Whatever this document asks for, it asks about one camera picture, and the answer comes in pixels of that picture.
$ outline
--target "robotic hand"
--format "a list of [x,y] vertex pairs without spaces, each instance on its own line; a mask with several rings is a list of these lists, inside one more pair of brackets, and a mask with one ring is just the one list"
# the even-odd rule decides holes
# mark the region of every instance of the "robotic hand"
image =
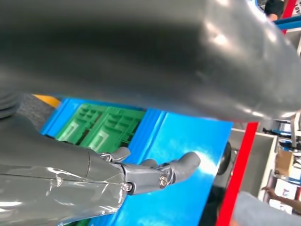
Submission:
[[195,153],[161,165],[121,163],[129,149],[97,154],[40,135],[17,114],[0,119],[0,134],[4,226],[56,226],[114,213],[127,194],[162,190],[189,178],[200,164]]
[[[100,153],[106,161],[118,163],[130,155],[130,150],[121,147],[114,153]],[[194,152],[183,155],[178,161],[158,165],[155,160],[147,159],[140,165],[120,164],[126,184],[124,190],[127,194],[142,194],[166,188],[168,185],[186,180],[199,164],[200,158]]]

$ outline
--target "robotic finger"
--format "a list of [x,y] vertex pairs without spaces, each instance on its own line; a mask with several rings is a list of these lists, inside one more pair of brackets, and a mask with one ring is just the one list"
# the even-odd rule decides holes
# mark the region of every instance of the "robotic finger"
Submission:
[[[121,147],[114,153],[100,153],[100,156],[106,161],[119,164],[120,160],[125,159],[129,154],[129,149]],[[168,185],[186,180],[200,163],[201,159],[197,154],[189,152],[177,161],[161,165],[148,159],[140,165],[121,163],[120,166],[125,176],[124,190],[129,195],[136,195],[164,189]]]

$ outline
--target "green plastic crate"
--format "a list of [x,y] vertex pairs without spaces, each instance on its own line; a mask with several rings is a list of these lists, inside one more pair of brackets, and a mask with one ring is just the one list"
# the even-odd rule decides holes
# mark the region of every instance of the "green plastic crate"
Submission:
[[79,145],[107,109],[108,107],[104,106],[82,104],[55,138]]
[[89,223],[90,219],[80,220],[76,223],[76,226],[88,226]]
[[143,111],[109,107],[80,146],[97,153],[112,153],[121,146],[127,147],[143,116]]

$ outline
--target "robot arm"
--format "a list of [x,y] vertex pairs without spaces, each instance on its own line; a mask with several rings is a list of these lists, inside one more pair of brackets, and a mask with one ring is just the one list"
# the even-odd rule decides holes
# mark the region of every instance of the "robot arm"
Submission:
[[158,165],[122,164],[115,153],[60,142],[38,134],[25,117],[0,120],[0,223],[4,226],[63,225],[116,212],[127,194],[162,190],[191,176],[195,153]]
[[223,120],[301,107],[296,50],[247,0],[2,0],[0,86]]

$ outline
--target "red frame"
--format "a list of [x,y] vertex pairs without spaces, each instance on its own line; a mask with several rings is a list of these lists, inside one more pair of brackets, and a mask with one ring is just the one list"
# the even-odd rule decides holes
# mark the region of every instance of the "red frame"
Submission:
[[247,126],[246,132],[241,142],[236,162],[233,168],[232,177],[230,179],[225,193],[216,226],[229,226],[236,202],[236,197],[241,188],[247,159],[251,151],[258,123],[252,122]]

